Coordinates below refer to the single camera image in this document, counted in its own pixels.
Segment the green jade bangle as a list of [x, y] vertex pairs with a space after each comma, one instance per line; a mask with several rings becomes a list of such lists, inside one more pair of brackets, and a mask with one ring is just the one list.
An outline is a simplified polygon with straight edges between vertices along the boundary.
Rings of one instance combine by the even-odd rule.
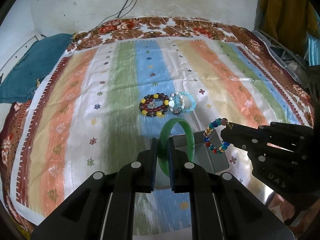
[[[183, 134], [171, 135], [171, 131], [176, 125], [179, 125], [183, 129]], [[158, 163], [162, 172], [167, 177], [169, 177], [169, 161], [167, 154], [169, 139], [173, 139], [175, 146], [185, 148], [184, 151], [187, 154], [188, 161], [193, 162], [195, 152], [194, 134], [189, 123], [183, 118], [172, 118], [168, 120], [160, 132], [157, 145]]]

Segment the grey metal tray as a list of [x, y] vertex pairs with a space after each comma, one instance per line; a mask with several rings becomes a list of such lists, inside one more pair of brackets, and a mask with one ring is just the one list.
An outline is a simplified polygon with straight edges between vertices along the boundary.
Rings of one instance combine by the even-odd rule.
[[[203, 132], [194, 132], [195, 140], [195, 154], [193, 162], [203, 167], [207, 172], [212, 174], [220, 174], [221, 172], [229, 169], [228, 157], [226, 151], [223, 154], [215, 154], [204, 143]], [[221, 146], [222, 142], [219, 135], [213, 132], [210, 135], [210, 142], [214, 145]], [[177, 147], [176, 149], [184, 151], [184, 147]], [[170, 188], [169, 177], [167, 177], [161, 170], [157, 161], [156, 176], [155, 176], [155, 189], [164, 190]]]

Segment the mustard yellow hanging cloth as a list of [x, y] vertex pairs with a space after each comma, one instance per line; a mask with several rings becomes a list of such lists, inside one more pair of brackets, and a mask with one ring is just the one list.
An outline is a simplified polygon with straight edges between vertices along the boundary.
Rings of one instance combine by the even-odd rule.
[[260, 10], [260, 29], [297, 54], [304, 54], [308, 34], [319, 38], [316, 12], [308, 0], [260, 0]]

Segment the floral brown bedsheet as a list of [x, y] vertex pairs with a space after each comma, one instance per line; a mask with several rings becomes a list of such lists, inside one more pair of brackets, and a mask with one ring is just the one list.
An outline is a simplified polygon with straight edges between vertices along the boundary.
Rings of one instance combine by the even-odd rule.
[[[63, 57], [65, 53], [81, 51], [84, 46], [94, 48], [101, 44], [111, 44], [120, 40], [130, 41], [135, 39], [142, 40], [158, 37], [206, 37], [215, 41], [241, 42], [243, 44], [248, 44], [249, 41], [257, 38], [263, 42], [274, 61], [277, 61], [286, 70], [288, 76], [284, 79], [284, 82], [292, 80], [302, 88], [282, 62], [272, 55], [267, 44], [262, 38], [258, 38], [254, 33], [245, 28], [226, 25], [219, 22], [210, 22], [209, 20], [202, 18], [141, 17], [111, 20], [103, 23], [99, 28], [92, 31], [73, 35], [71, 43], [68, 45], [61, 57]], [[35, 91], [35, 94], [39, 90], [43, 81], [37, 83], [37, 90]], [[314, 110], [310, 96], [308, 94], [307, 96], [314, 123]], [[27, 221], [23, 217], [15, 217], [12, 211], [8, 209], [7, 202], [3, 197], [4, 190], [10, 189], [11, 173], [16, 154], [15, 149], [22, 136], [22, 123], [27, 115], [26, 112], [32, 100], [33, 98], [25, 103], [9, 103], [11, 108], [1, 131], [1, 202], [4, 206], [5, 213], [8, 215], [14, 228], [26, 239], [30, 237], [32, 231], [37, 225]], [[148, 117], [156, 117], [158, 115], [163, 116], [168, 111], [172, 111], [174, 115], [174, 110], [178, 107], [181, 107], [182, 112], [184, 109], [184, 97], [180, 93], [177, 93], [176, 96], [167, 96], [163, 93], [149, 94], [142, 98], [138, 106], [140, 112]]]

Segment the teal quilted pillow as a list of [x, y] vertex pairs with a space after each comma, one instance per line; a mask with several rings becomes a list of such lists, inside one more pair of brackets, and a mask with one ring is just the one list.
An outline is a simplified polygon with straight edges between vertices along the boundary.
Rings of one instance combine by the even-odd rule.
[[32, 99], [37, 83], [50, 74], [72, 37], [61, 33], [35, 42], [2, 81], [1, 103], [25, 103]]

